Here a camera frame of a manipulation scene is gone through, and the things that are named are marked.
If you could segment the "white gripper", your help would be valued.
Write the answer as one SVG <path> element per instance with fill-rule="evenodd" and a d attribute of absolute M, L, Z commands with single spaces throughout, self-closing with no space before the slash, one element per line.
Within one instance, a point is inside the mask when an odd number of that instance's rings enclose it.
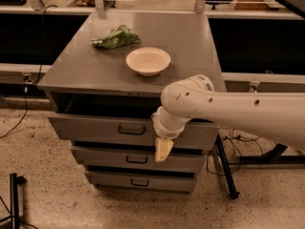
<path fill-rule="evenodd" d="M 163 162 L 167 159 L 173 148 L 171 139 L 176 139 L 184 131 L 185 125 L 189 121 L 190 119 L 187 117 L 170 114 L 162 106 L 152 114 L 153 128 L 158 136 L 155 141 L 154 159 L 156 162 Z"/>

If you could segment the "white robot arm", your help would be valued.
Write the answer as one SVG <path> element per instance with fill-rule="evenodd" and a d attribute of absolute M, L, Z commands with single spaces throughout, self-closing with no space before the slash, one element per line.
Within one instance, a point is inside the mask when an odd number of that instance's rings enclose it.
<path fill-rule="evenodd" d="M 157 162 L 167 159 L 173 141 L 193 119 L 305 149 L 305 93 L 222 93 L 199 74 L 166 86 L 160 99 L 152 114 Z"/>

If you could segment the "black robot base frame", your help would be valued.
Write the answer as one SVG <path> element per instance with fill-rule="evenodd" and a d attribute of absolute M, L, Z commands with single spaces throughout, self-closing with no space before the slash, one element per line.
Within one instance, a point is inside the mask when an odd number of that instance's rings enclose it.
<path fill-rule="evenodd" d="M 237 165 L 304 165 L 305 156 L 284 156 L 284 152 L 288 147 L 282 144 L 276 144 L 271 151 L 260 156 L 240 156 L 231 164 Z"/>

